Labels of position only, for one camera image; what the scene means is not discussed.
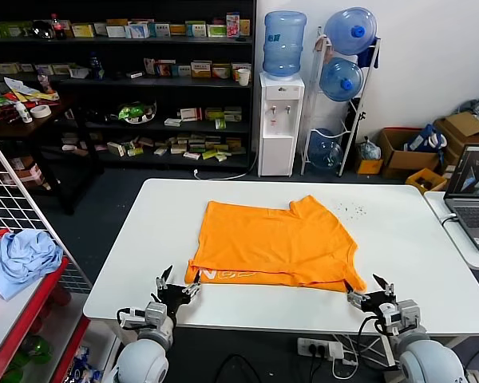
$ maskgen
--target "red shelf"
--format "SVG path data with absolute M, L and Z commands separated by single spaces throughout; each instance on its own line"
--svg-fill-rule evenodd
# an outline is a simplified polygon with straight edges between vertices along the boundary
M 69 365 L 71 364 L 71 361 L 73 361 L 74 354 L 81 343 L 81 339 L 83 338 L 89 323 L 90 320 L 82 315 L 77 324 L 77 328 L 74 330 L 73 336 L 71 337 L 71 340 L 65 348 L 65 352 L 58 363 L 57 369 L 53 373 L 51 383 L 62 383 L 64 381 Z
M 9 362 L 14 356 L 14 353 L 22 343 L 30 326 L 34 322 L 34 319 L 38 316 L 39 311 L 49 297 L 52 289 L 57 284 L 58 280 L 64 273 L 69 260 L 66 257 L 62 258 L 62 263 L 56 271 L 45 276 L 36 290 L 35 294 L 29 300 L 28 305 L 23 310 L 21 316 L 14 324 L 13 329 L 7 335 L 7 338 L 3 340 L 0 347 L 0 378 L 6 371 Z

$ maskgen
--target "water bottle rack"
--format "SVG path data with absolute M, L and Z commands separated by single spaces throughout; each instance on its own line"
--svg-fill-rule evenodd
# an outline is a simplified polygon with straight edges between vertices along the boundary
M 339 177 L 342 176 L 342 173 L 344 172 L 344 166 L 346 164 L 346 158 L 348 157 L 348 154 L 351 149 L 351 145 L 353 144 L 355 133 L 358 130 L 358 122 L 366 118 L 366 113 L 364 111 L 364 101 L 366 96 L 366 90 L 367 90 L 367 86 L 370 83 L 370 75 L 372 73 L 372 69 L 374 68 L 374 63 L 376 62 L 376 57 L 378 56 L 378 51 L 380 49 L 381 42 L 382 40 L 380 38 L 376 38 L 376 43 L 370 46 L 370 48 L 374 48 L 374 53 L 373 53 L 373 57 L 370 60 L 367 73 L 364 73 L 365 81 L 361 90 L 362 95 L 360 96 L 360 102 L 358 103 L 358 107 L 355 107 L 352 100 L 348 101 L 349 105 L 355 112 L 353 124 L 351 125 L 350 130 L 348 130 L 348 127 L 346 126 L 345 121 L 341 120 L 342 131 L 333 136 L 325 136 L 317 129 L 312 128 L 312 121 L 313 121 L 313 116 L 315 113 L 316 100 L 317 100 L 318 93 L 323 93 L 323 91 L 319 88 L 319 80 L 321 79 L 323 64 L 325 63 L 325 61 L 328 61 L 332 58 L 332 53 L 334 52 L 334 50 L 332 49 L 332 44 L 330 40 L 328 39 L 328 37 L 325 34 L 323 34 L 322 27 L 318 28 L 316 43 L 314 45 L 314 60 L 312 61 L 311 80 L 309 82 L 309 86 L 307 87 L 307 91 L 305 92 L 304 112 L 303 112 L 303 117 L 301 121 L 301 131 L 307 132 L 307 136 L 305 139 L 305 147 L 303 148 L 301 153 L 302 155 L 302 168 L 300 171 L 301 175 L 303 175 L 303 173 L 305 172 L 305 165 L 310 163 L 307 152 L 309 149 L 309 142 L 311 140 L 312 132 L 316 132 L 317 134 L 325 138 L 340 137 L 341 140 L 345 134 L 349 133 L 350 135 L 348 137 L 346 149 L 344 150 L 344 158 L 342 159 L 341 166 L 337 172 L 337 175 Z

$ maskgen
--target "blue bottle cap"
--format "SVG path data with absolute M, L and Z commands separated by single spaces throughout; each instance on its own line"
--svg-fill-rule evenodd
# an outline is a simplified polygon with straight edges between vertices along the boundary
M 366 34 L 366 29 L 363 26 L 354 26 L 351 28 L 351 36 L 354 38 L 363 38 Z
M 347 78 L 343 78 L 341 80 L 341 88 L 343 88 L 344 90 L 352 90 L 353 89 L 353 84 Z

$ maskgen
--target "black shelving unit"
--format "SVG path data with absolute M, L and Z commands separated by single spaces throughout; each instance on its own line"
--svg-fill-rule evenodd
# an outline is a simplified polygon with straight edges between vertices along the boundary
M 52 12 L 60 19 L 71 22 L 103 22 L 106 18 L 154 18 L 160 22 L 184 24 L 185 20 L 205 20 L 211 23 L 214 17 L 225 18 L 227 12 L 239 12 L 241 18 L 251 20 L 251 36 L 246 38 L 68 38 L 66 40 L 38 40 L 35 38 L 0 38 L 0 62 L 31 64 L 74 62 L 89 67 L 89 56 L 96 52 L 105 68 L 104 80 L 74 79 L 69 76 L 51 76 L 50 80 L 60 94 L 76 94 L 80 104 L 96 110 L 118 112 L 119 105 L 142 101 L 157 103 L 155 119 L 147 124 L 130 125 L 120 121 L 112 123 L 86 122 L 90 131 L 98 131 L 104 137 L 127 134 L 163 139 L 180 132 L 195 132 L 214 136 L 241 137 L 246 155 L 231 156 L 219 163 L 211 160 L 191 160 L 181 155 L 156 156 L 144 154 L 134 157 L 116 157 L 111 153 L 99 153 L 104 164 L 113 166 L 158 166 L 167 167 L 214 167 L 248 168 L 253 160 L 251 154 L 251 131 L 253 88 L 240 86 L 232 79 L 191 77 L 150 77 L 129 79 L 124 73 L 144 71 L 144 58 L 176 60 L 177 64 L 189 65 L 191 61 L 249 62 L 255 72 L 255 8 L 256 0 L 173 0 L 151 2 L 150 0 L 104 1 L 104 0 L 59 0 L 57 2 L 34 2 L 22 10 L 14 4 L 0 9 L 0 21 L 34 20 L 48 18 Z M 24 81 L 28 85 L 38 83 L 34 73 L 6 75 Z M 183 108 L 228 107 L 242 108 L 242 121 L 229 122 L 225 130 L 216 130 L 214 121 L 184 122 L 180 127 L 166 127 L 164 120 L 176 117 Z

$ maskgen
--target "laptop screen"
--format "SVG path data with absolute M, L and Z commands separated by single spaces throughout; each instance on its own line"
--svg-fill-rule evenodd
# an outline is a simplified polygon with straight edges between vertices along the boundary
M 479 197 L 479 146 L 465 146 L 446 195 L 448 197 Z

